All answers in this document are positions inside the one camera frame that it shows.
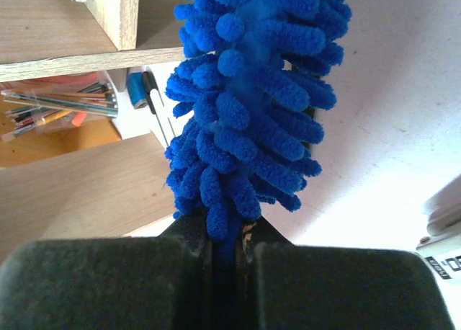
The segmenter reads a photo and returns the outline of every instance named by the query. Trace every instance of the wooden shelf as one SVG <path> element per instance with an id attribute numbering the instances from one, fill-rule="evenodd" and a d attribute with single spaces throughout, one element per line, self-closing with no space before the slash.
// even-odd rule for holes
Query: wooden shelf
<path id="1" fill-rule="evenodd" d="M 122 236 L 174 212 L 153 134 L 0 171 L 0 263 L 28 241 Z"/>
<path id="2" fill-rule="evenodd" d="M 138 47 L 117 51 L 85 4 L 0 0 L 0 81 L 181 60 L 181 1 L 140 0 Z"/>

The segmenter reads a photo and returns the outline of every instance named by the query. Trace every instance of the white device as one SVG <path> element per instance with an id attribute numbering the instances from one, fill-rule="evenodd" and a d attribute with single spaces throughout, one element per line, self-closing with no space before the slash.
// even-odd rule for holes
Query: white device
<path id="1" fill-rule="evenodd" d="M 425 236 L 416 247 L 426 263 L 443 280 L 461 283 L 461 178 L 432 197 Z"/>

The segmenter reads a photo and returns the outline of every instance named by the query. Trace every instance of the blue chenille strand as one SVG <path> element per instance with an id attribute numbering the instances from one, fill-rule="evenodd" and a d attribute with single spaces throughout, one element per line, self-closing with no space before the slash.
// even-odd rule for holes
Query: blue chenille strand
<path id="1" fill-rule="evenodd" d="M 260 202 L 300 208 L 296 192 L 321 173 L 304 144 L 322 126 L 304 113 L 336 104 L 321 76 L 341 64 L 335 43 L 352 12 L 345 0 L 193 0 L 174 11 L 188 58 L 166 95 L 175 117 L 194 116 L 171 141 L 166 183 L 174 217 L 207 213 L 207 232 L 223 265 L 235 261 L 242 223 L 261 216 Z M 297 71 L 283 71 L 284 62 Z"/>

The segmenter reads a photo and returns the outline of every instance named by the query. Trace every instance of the white wall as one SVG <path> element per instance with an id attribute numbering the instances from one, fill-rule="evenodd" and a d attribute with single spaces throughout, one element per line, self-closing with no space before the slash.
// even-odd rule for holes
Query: white wall
<path id="1" fill-rule="evenodd" d="M 323 166 L 303 207 L 268 219 L 300 244 L 414 249 L 421 206 L 461 174 L 461 0 L 348 0 L 343 65 L 319 112 Z"/>

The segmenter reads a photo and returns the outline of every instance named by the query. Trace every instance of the black label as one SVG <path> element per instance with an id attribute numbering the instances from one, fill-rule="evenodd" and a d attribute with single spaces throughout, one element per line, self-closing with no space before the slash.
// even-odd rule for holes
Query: black label
<path id="1" fill-rule="evenodd" d="M 451 280 L 452 278 L 447 272 L 444 270 L 443 267 L 440 266 L 439 262 L 435 260 L 433 257 L 426 257 L 426 260 L 430 263 L 432 268 L 440 275 L 441 278 L 444 280 Z"/>

